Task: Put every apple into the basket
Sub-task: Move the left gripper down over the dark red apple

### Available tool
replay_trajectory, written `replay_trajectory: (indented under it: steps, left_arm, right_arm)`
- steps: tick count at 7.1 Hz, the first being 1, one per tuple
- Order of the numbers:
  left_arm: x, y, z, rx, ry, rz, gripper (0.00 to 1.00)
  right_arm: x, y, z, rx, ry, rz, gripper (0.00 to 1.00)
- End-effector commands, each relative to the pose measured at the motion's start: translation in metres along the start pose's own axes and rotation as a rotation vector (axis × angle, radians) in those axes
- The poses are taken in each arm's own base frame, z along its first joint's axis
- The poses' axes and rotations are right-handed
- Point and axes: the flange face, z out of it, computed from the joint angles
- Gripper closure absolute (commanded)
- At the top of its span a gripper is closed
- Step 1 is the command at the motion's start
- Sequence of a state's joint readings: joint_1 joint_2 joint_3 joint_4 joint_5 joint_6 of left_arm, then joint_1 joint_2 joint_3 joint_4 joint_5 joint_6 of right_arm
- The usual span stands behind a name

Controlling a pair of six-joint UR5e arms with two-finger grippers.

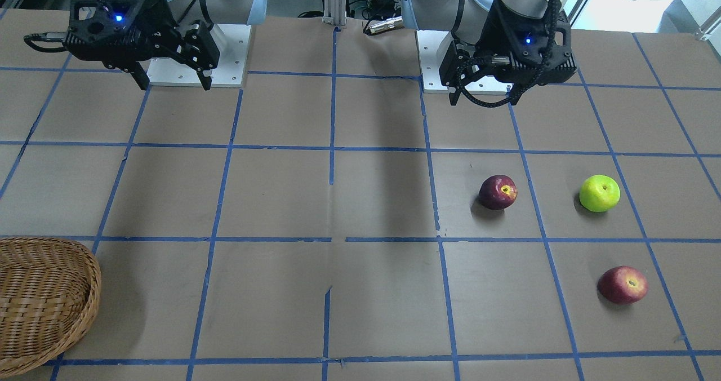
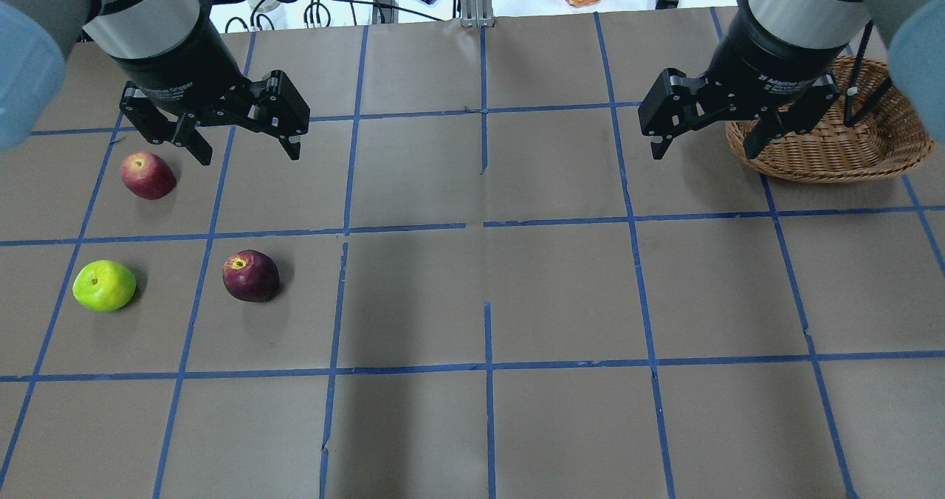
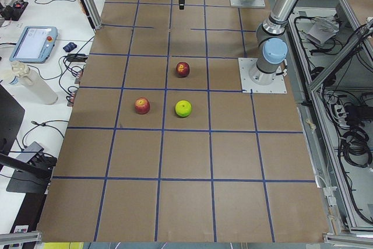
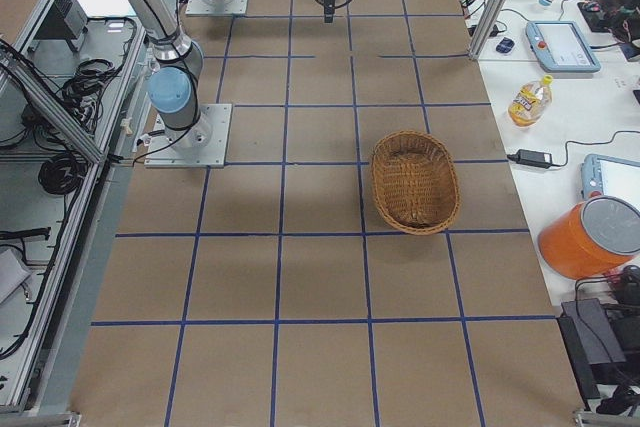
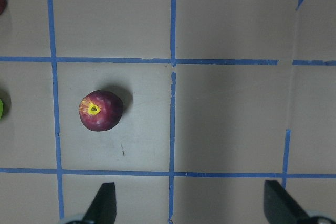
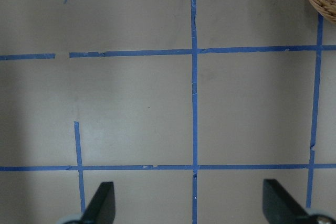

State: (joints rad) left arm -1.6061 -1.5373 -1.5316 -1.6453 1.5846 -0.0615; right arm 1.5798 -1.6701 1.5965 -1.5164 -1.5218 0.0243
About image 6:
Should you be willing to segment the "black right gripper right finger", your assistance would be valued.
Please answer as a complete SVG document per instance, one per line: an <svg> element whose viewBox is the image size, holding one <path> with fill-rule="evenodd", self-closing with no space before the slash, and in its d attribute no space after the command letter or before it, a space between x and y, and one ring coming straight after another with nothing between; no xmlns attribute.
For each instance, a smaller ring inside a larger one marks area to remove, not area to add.
<svg viewBox="0 0 336 224"><path fill-rule="evenodd" d="M269 224L318 223L276 179L264 179L263 214Z"/></svg>

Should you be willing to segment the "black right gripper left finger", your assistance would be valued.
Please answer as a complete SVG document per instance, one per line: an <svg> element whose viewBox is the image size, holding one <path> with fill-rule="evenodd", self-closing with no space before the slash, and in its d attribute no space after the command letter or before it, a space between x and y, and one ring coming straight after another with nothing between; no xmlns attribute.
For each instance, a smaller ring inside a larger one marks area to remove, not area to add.
<svg viewBox="0 0 336 224"><path fill-rule="evenodd" d="M113 223L116 216L115 203L114 183L102 182L80 218L80 223Z"/></svg>

